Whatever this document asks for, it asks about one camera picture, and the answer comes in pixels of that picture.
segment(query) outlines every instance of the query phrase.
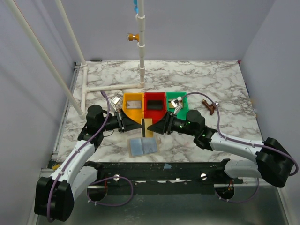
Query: yellow bin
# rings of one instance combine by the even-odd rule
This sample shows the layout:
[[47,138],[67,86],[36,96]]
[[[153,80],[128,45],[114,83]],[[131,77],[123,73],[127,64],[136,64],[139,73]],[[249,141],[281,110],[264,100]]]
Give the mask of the yellow bin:
[[[141,123],[141,119],[144,119],[145,107],[144,107],[144,93],[124,93],[123,95],[123,111],[124,113],[137,123]],[[137,102],[137,108],[130,108],[128,101],[140,101],[141,106],[139,107],[139,102]]]

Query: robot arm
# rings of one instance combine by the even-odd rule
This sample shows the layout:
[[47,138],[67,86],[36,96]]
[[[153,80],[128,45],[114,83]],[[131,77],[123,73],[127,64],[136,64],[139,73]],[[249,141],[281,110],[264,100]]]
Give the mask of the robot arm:
[[[50,177],[41,177],[38,180],[34,208],[36,214],[46,216],[50,189],[54,181],[60,175],[53,191],[50,211],[52,218],[66,221],[73,210],[74,200],[98,177],[98,170],[96,168],[90,166],[84,167],[84,164],[101,144],[103,131],[118,129],[119,132],[126,132],[142,127],[140,124],[131,120],[123,110],[120,109],[116,112],[115,116],[109,115],[104,129],[79,152],[79,147],[90,139],[104,123],[105,118],[103,113],[107,112],[99,105],[93,105],[88,108],[87,123],[79,134],[78,141],[71,154],[69,154],[64,163],[52,173]],[[70,158],[72,158],[72,160],[68,163],[63,172],[62,168],[64,168]]]
[[[164,118],[149,126],[148,130],[160,134],[177,131],[191,135],[194,137],[194,143],[202,149],[224,151],[244,157],[246,160],[224,159],[216,163],[86,163],[101,144],[103,132],[95,136],[78,154],[73,153],[103,125],[103,113],[107,112],[98,105],[88,108],[87,123],[78,136],[75,148],[67,158],[74,155],[64,173],[62,173],[62,168],[65,163],[49,178],[41,177],[37,182],[36,214],[46,216],[50,188],[59,174],[61,176],[55,185],[51,200],[51,217],[66,221],[78,195],[90,183],[105,177],[117,175],[135,182],[134,194],[214,194],[215,184],[227,184],[237,177],[263,178],[274,186],[283,187],[293,167],[293,162],[280,154],[262,147],[248,146],[222,138],[217,130],[205,126],[205,118],[197,110],[190,110],[186,120],[177,119],[172,112],[167,112]],[[122,110],[117,110],[115,116],[110,114],[103,131],[118,129],[119,132],[126,132],[141,127],[140,124],[127,117]],[[264,142],[239,140],[274,147],[287,154],[285,149],[272,138]],[[234,183],[242,183],[242,180],[235,179]],[[107,183],[107,186],[109,192],[107,189],[102,189],[90,193],[91,200],[99,201],[106,194],[128,194],[126,188],[128,184],[122,180],[112,180]]]
[[188,111],[186,120],[180,120],[172,112],[167,112],[163,119],[149,126],[148,130],[160,134],[177,131],[193,136],[194,143],[201,149],[223,151],[246,158],[243,163],[232,161],[226,165],[225,172],[233,178],[261,177],[271,185],[283,187],[294,166],[293,161],[282,154],[257,147],[268,146],[289,155],[277,140],[268,138],[266,141],[252,141],[234,138],[237,142],[229,141],[229,135],[223,138],[217,130],[207,127],[205,118],[197,110]]

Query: gray floor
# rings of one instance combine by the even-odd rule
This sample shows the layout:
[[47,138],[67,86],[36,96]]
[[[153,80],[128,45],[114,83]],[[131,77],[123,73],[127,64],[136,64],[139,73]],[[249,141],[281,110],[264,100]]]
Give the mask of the gray floor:
[[[251,196],[255,187],[236,187],[233,199]],[[127,196],[109,196],[105,201],[122,202]],[[40,216],[38,225],[48,224]],[[262,186],[250,202],[230,204],[215,195],[136,195],[121,207],[94,206],[82,194],[71,217],[53,225],[287,225],[278,191]]]

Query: small metal object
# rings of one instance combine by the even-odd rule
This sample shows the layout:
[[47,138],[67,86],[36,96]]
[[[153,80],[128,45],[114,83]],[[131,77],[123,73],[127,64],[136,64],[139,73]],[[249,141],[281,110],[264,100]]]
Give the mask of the small metal object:
[[174,108],[176,108],[179,105],[179,101],[177,99],[173,99],[171,101],[171,104],[173,105]]
[[119,176],[120,176],[120,175],[118,175],[118,174],[114,175],[115,178],[114,178],[113,180],[114,180],[114,181],[120,180],[120,178],[118,178]]
[[127,101],[126,108],[127,109],[141,109],[142,101]]
[[113,97],[113,99],[111,100],[111,103],[113,104],[117,104],[120,101],[120,98],[118,96]]
[[206,180],[207,179],[207,175],[205,173],[202,173],[200,175],[200,177],[201,177],[202,180]]
[[88,185],[88,189],[105,189],[102,185]]
[[182,104],[179,103],[174,110],[174,115],[177,115],[182,108],[183,108]]

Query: brown toy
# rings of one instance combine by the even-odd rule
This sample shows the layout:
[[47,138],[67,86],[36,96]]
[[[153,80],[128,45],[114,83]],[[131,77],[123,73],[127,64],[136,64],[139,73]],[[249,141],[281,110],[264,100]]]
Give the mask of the brown toy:
[[210,111],[210,115],[214,114],[215,107],[213,104],[209,105],[206,100],[202,100],[202,104],[206,106],[206,108]]

